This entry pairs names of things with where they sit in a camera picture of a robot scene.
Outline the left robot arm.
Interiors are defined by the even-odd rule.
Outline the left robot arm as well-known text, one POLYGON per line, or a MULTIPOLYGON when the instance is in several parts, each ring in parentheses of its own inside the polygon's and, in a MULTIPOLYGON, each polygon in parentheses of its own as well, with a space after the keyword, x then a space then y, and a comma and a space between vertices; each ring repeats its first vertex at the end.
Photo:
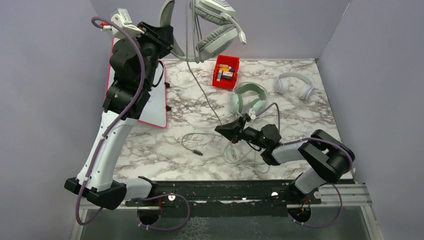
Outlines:
POLYGON ((114 171, 136 124, 167 125, 170 108, 162 59, 171 53, 174 30, 170 25, 145 22, 130 26, 108 22, 106 26, 117 35, 109 58, 99 130, 81 171, 67 179, 64 187, 101 209, 114 210, 122 201, 136 198, 149 206, 157 200, 154 183, 145 177, 115 180, 114 171))

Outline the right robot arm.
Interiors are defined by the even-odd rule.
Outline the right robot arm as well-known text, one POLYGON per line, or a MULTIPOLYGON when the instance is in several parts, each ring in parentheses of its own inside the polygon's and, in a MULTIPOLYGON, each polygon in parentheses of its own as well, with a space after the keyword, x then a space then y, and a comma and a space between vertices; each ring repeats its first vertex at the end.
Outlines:
POLYGON ((310 168, 290 183, 285 194, 296 204, 306 200, 318 187, 337 183, 353 168, 354 152, 322 129, 315 130, 309 137, 281 142, 282 136, 275 124, 257 130, 247 125, 249 120, 249 117, 239 117, 214 130, 233 144, 244 141, 252 145, 269 166, 307 161, 310 168))

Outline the grey white gaming headset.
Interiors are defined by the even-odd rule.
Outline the grey white gaming headset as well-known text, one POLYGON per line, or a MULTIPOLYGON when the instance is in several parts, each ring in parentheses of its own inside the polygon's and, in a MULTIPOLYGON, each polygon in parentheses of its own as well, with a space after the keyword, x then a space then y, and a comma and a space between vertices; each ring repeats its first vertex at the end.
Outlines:
POLYGON ((191 41, 193 54, 189 54, 188 46, 182 49, 173 37, 171 53, 177 59, 204 62, 223 53, 237 39, 247 44, 236 10, 226 0, 187 0, 185 14, 185 39, 191 41))

